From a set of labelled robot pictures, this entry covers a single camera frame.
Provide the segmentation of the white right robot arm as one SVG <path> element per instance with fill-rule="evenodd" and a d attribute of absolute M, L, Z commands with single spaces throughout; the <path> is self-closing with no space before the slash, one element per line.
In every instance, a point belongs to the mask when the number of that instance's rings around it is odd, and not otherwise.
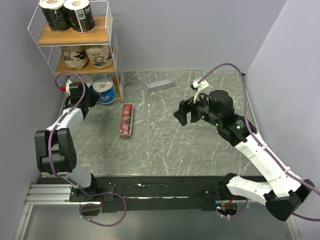
<path fill-rule="evenodd" d="M 174 117 L 182 126 L 203 120 L 217 128 L 218 134 L 241 152 L 262 174 L 266 182 L 255 182 L 228 173 L 218 182 L 223 199 L 244 197 L 264 205 L 272 216 L 285 222 L 310 195 L 314 184 L 301 179 L 285 166 L 263 141 L 257 129 L 235 113 L 233 99 L 224 90 L 201 93 L 179 103 Z"/>

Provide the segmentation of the brown paper towel roll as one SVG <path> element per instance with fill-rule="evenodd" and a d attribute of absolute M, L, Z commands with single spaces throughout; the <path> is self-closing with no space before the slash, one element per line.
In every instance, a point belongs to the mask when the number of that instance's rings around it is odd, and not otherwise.
<path fill-rule="evenodd" d="M 105 69 L 113 63 L 108 45 L 90 45 L 85 48 L 85 51 L 90 63 L 96 69 Z"/>
<path fill-rule="evenodd" d="M 68 68 L 81 70 L 89 61 L 85 48 L 81 45 L 61 46 L 60 49 Z"/>

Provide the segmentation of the blue paper towel roll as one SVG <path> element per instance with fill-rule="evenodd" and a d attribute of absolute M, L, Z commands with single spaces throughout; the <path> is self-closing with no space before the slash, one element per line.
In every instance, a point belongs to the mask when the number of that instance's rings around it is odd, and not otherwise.
<path fill-rule="evenodd" d="M 93 77 L 90 74 L 82 74 L 80 75 L 82 81 L 86 84 L 86 86 L 89 89 L 93 89 L 92 84 L 93 84 Z M 71 75 L 68 77 L 66 83 L 65 83 L 65 92 L 67 96 L 70 96 L 70 85 L 73 83 L 80 83 L 82 84 L 82 81 L 79 79 L 79 77 L 75 76 L 75 75 Z"/>
<path fill-rule="evenodd" d="M 116 100 L 116 90 L 113 80 L 109 75 L 100 77 L 93 81 L 92 88 L 99 94 L 98 101 L 101 104 L 107 105 Z"/>

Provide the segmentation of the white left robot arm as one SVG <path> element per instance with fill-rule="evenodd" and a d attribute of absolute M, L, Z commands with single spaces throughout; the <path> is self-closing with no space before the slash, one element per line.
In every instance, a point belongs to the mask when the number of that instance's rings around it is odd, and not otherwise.
<path fill-rule="evenodd" d="M 70 96 L 61 116 L 50 127 L 34 134 L 36 164 L 41 173 L 65 179 L 76 196 L 94 201 L 99 195 L 97 180 L 77 164 L 72 133 L 85 120 L 89 108 L 96 105 L 99 95 L 82 82 L 70 83 L 68 90 Z"/>

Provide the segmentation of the black paper towel roll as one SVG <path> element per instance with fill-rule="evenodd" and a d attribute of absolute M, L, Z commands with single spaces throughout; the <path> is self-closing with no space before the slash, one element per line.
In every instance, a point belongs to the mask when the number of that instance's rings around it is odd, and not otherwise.
<path fill-rule="evenodd" d="M 88 33 L 96 24 L 89 0 L 66 0 L 63 4 L 72 29 L 77 33 Z"/>
<path fill-rule="evenodd" d="M 49 28 L 55 32 L 63 32 L 71 28 L 64 0 L 40 0 L 39 6 L 46 18 Z"/>

